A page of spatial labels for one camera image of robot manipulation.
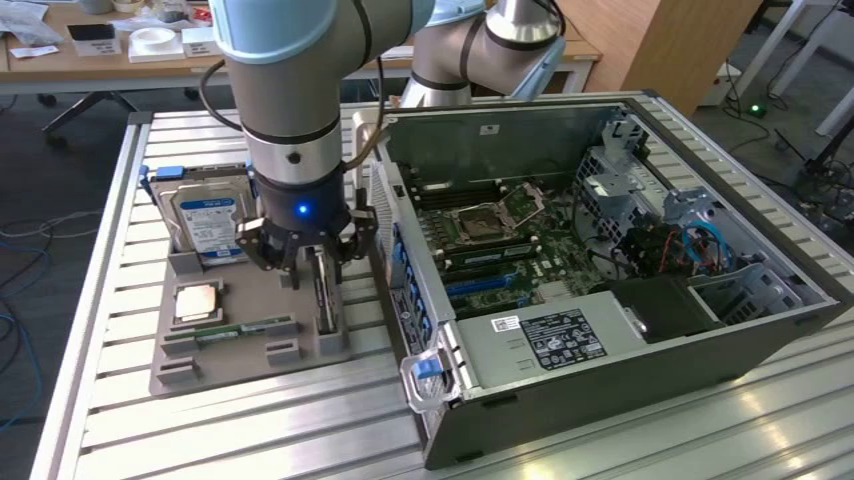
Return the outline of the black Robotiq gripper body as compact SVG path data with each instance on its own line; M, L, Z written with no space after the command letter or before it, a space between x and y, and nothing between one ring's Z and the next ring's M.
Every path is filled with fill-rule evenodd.
M306 238L338 237L351 222L342 172L307 184L286 184L255 176L263 206L264 228L279 240L292 234Z

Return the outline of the Nvidia graphics card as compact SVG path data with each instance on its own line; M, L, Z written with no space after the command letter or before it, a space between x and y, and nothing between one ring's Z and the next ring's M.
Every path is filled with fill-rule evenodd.
M318 304L318 332L328 335L338 332L338 313L334 295L335 271L328 255L319 246L306 248L306 260L311 266L312 285Z

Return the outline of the grey parts rack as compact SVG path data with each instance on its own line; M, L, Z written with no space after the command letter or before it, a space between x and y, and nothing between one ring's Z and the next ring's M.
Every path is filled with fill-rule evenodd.
M351 359L340 284L334 286L338 332L320 335L306 249L298 255L296 267L300 287L292 290L286 287L282 271L264 271L248 260L204 267L187 254L170 255L148 384L153 396L196 393ZM179 323L176 294L196 285L216 288L215 311L208 318ZM275 318L291 322L264 334L212 343L190 337L200 329Z

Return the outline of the silver CPU chip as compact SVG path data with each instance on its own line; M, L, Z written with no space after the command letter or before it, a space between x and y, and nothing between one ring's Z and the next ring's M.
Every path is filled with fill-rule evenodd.
M216 307L218 290L212 285L183 288L175 298L175 317L179 323L208 318Z

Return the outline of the green loose RAM stick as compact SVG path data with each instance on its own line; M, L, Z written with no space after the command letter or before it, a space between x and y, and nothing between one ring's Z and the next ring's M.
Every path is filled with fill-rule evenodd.
M191 332L190 337L200 343L212 343L242 336L268 333L275 327L284 326L290 322L288 318L275 318L267 321L211 327Z

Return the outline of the blue expansion slot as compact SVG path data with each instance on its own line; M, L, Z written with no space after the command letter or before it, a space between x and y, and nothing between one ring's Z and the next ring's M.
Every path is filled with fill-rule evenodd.
M512 285L516 273L506 273L491 277L464 280L446 287L448 296L463 296L480 292L503 289Z

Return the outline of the blue case latch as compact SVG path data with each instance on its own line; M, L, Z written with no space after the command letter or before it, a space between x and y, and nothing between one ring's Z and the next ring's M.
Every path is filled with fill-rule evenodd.
M444 367L438 349L430 349L415 357L411 373L418 380L440 376L443 371Z

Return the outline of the white square tray box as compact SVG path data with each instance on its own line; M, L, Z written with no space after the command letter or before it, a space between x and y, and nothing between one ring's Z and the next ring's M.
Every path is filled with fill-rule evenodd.
M136 47L128 37L128 60L131 63L148 63L156 61L180 60L184 58L182 40L175 32L175 39L161 49Z

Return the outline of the silver perforated disk bay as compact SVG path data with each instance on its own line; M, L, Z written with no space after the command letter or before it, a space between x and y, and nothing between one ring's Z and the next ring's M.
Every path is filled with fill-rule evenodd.
M618 245L630 229L657 225L665 217L670 185L643 163L649 132L637 117L619 110L605 122L601 142L576 170L583 211L591 217L579 230Z

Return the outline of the white tape roll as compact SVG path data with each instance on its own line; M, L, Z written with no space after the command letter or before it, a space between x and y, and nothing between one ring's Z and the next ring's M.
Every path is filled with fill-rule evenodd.
M175 32L167 28L141 28L129 35L131 43L136 47L148 49L164 48L175 39Z

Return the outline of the open dark PC case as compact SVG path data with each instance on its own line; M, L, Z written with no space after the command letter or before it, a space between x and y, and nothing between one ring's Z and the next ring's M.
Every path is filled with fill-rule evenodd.
M576 170L619 110L649 132L643 163L670 185L661 223L618 245L580 231ZM455 466L491 453L741 379L849 308L854 291L785 231L785 203L690 121L650 94L576 95L532 103L394 109L367 164L379 215L371 265L424 464ZM571 230L646 348L572 372L484 389L460 349L458 319L418 223L404 176L430 183L548 176L572 188ZM805 305L723 324L689 279L762 264ZM438 349L444 371L418 380L415 357Z

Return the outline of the crumpled clear plastic bag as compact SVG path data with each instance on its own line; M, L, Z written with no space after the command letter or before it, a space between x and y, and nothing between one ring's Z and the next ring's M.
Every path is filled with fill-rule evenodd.
M48 6L0 0L0 34L9 33L28 47L60 44L63 36L47 25Z

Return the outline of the wooden cabinet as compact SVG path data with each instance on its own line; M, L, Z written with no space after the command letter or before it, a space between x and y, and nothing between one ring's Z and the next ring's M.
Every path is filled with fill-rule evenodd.
M601 51L587 92L653 90L690 116L762 0L587 0L572 23Z

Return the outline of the white device with red dot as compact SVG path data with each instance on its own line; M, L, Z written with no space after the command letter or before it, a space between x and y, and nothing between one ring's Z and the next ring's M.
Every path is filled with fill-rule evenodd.
M703 105L718 106L730 94L741 77L741 70L729 62L725 62L717 72L711 88L706 94Z

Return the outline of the silver metal drive bracket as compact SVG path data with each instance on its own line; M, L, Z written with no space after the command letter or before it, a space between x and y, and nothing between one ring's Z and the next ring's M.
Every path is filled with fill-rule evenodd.
M789 312L805 305L802 297L762 264L751 264L717 276L697 275L689 279L689 285L726 325Z

